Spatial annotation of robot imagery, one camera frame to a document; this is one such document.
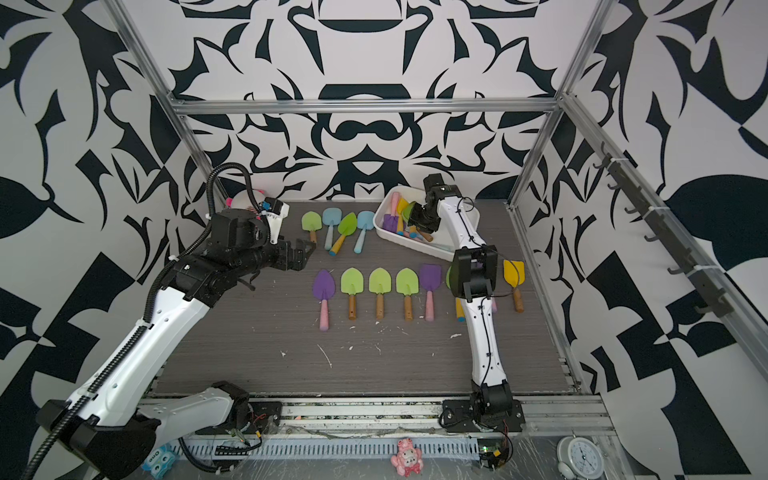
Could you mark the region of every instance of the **pink toy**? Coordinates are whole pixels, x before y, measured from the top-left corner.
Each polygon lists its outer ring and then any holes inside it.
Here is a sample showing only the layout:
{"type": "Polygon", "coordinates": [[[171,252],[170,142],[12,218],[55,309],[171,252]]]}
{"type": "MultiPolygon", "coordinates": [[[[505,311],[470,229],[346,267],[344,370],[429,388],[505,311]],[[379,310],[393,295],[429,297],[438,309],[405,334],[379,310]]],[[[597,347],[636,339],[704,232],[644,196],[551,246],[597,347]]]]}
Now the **pink toy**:
{"type": "Polygon", "coordinates": [[[397,468],[397,475],[408,477],[411,472],[421,473],[424,462],[422,460],[422,450],[413,448],[411,439],[403,439],[397,442],[397,455],[393,455],[389,460],[392,466],[397,468]]]}

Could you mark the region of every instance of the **metal bracket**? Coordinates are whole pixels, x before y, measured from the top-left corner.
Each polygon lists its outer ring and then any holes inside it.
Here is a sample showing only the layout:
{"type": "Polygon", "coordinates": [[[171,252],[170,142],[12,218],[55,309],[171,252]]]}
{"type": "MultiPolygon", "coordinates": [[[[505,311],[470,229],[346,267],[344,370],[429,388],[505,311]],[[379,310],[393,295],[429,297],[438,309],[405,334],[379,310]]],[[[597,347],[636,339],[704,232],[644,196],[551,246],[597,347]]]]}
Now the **metal bracket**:
{"type": "MultiPolygon", "coordinates": [[[[481,432],[481,429],[475,424],[471,400],[443,400],[442,408],[443,411],[449,410],[452,416],[452,418],[449,418],[446,415],[443,419],[443,423],[447,425],[445,427],[447,432],[481,432]]],[[[525,416],[523,415],[523,408],[519,400],[512,400],[511,410],[508,410],[507,415],[504,415],[503,418],[499,417],[498,423],[502,423],[502,420],[507,423],[510,432],[523,431],[522,426],[525,423],[525,416]]]]}

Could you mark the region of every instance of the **white debris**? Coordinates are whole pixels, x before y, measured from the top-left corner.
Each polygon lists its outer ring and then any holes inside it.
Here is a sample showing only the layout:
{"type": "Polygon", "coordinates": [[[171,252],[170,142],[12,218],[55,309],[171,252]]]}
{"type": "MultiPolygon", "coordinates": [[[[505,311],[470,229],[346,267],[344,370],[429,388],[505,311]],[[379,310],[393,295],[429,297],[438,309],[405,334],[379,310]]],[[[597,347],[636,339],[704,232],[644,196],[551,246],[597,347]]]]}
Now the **white debris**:
{"type": "Polygon", "coordinates": [[[333,368],[333,364],[331,363],[331,360],[330,360],[330,359],[328,358],[328,356],[326,355],[326,351],[325,351],[325,350],[323,350],[322,346],[320,346],[320,345],[317,345],[317,348],[319,348],[319,349],[320,349],[320,352],[323,352],[323,355],[325,355],[325,356],[326,356],[326,360],[328,360],[328,366],[330,366],[331,368],[333,368]]]}

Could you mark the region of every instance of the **toy shovel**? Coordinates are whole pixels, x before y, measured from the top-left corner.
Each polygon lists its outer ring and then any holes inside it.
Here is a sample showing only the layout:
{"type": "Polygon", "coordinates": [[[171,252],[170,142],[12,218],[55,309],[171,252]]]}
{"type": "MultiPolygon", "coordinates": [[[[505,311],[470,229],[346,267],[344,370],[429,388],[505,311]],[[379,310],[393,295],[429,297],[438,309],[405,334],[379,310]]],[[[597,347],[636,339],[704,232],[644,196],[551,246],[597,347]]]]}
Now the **toy shovel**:
{"type": "Polygon", "coordinates": [[[312,285],[312,294],[320,300],[320,331],[328,331],[328,300],[336,293],[336,284],[328,270],[321,270],[315,277],[315,283],[312,285]]]}
{"type": "Polygon", "coordinates": [[[362,243],[366,241],[366,231],[373,228],[373,212],[365,210],[357,214],[357,227],[360,229],[360,235],[355,243],[355,253],[361,253],[362,243]]]}
{"type": "Polygon", "coordinates": [[[440,266],[428,263],[423,264],[419,269],[419,278],[421,278],[422,287],[427,291],[427,306],[424,319],[431,322],[435,319],[435,302],[432,298],[432,292],[437,290],[442,282],[440,266]]]}
{"type": "Polygon", "coordinates": [[[338,208],[326,208],[323,210],[323,225],[328,226],[326,235],[326,250],[330,250],[333,245],[333,228],[341,222],[341,210],[338,208]]]}
{"type": "Polygon", "coordinates": [[[402,228],[402,211],[408,206],[408,202],[400,197],[400,201],[397,203],[397,234],[405,236],[402,228]]]}
{"type": "Polygon", "coordinates": [[[397,232],[397,204],[400,201],[400,194],[395,192],[392,194],[392,200],[389,202],[389,213],[384,215],[382,220],[382,228],[389,232],[397,232]]]}
{"type": "Polygon", "coordinates": [[[408,236],[411,238],[416,238],[416,225],[411,225],[410,227],[407,227],[407,225],[409,220],[411,220],[411,210],[413,210],[414,205],[416,205],[416,202],[411,202],[402,209],[402,229],[403,231],[408,230],[408,236]]]}
{"type": "MultiPolygon", "coordinates": [[[[448,267],[448,271],[445,272],[445,286],[448,287],[448,290],[451,289],[451,267],[448,267]]],[[[464,307],[462,306],[462,299],[456,297],[456,319],[459,322],[464,322],[466,320],[464,316],[464,307]]]]}
{"type": "Polygon", "coordinates": [[[368,291],[376,294],[376,319],[384,318],[384,294],[392,291],[392,277],[383,268],[377,268],[368,277],[368,291]]]}
{"type": "Polygon", "coordinates": [[[404,268],[397,273],[397,293],[406,296],[406,320],[413,320],[413,305],[411,295],[419,292],[419,278],[416,272],[409,268],[404,268]]]}
{"type": "Polygon", "coordinates": [[[348,268],[341,276],[341,291],[349,295],[349,319],[357,318],[355,295],[362,292],[362,273],[356,268],[348,268]]]}
{"type": "Polygon", "coordinates": [[[512,298],[515,300],[515,311],[523,313],[523,296],[518,286],[525,282],[525,264],[523,262],[510,262],[504,260],[504,280],[512,286],[512,298]]]}
{"type": "Polygon", "coordinates": [[[317,212],[306,212],[301,217],[301,230],[307,230],[310,232],[310,240],[317,243],[316,230],[323,228],[323,219],[317,212]]]}
{"type": "Polygon", "coordinates": [[[341,220],[341,223],[339,223],[339,233],[341,233],[341,237],[339,237],[336,243],[333,244],[333,248],[328,253],[334,257],[339,252],[342,243],[344,243],[344,239],[355,233],[355,230],[357,230],[357,216],[354,213],[347,214],[346,217],[341,220]]]}

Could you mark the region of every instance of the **clock face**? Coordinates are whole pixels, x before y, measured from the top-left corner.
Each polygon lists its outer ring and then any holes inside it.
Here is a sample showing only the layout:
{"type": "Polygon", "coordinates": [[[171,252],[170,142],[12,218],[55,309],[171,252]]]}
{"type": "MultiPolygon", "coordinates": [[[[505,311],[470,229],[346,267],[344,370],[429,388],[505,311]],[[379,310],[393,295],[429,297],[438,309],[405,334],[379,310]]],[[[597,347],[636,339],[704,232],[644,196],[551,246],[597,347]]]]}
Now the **clock face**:
{"type": "Polygon", "coordinates": [[[603,474],[603,457],[591,442],[574,439],[568,446],[568,456],[571,457],[576,475],[597,478],[603,474]]]}

